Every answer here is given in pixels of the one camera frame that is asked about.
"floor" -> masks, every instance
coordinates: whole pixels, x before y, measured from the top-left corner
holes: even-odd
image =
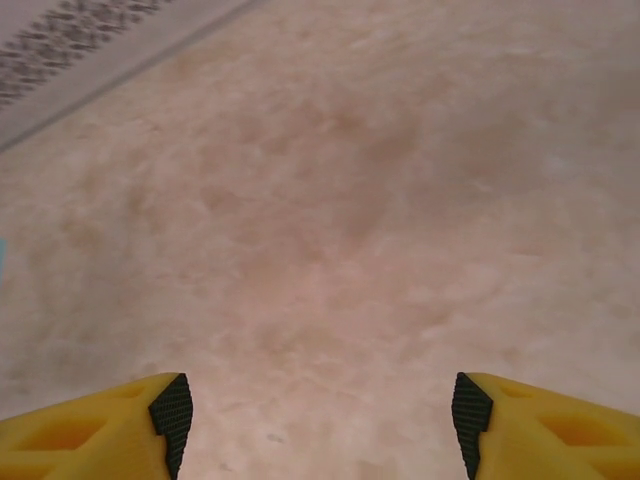
[[[457,371],[640,413],[639,42],[272,0],[7,151],[0,415],[185,371],[181,480],[453,480]]]

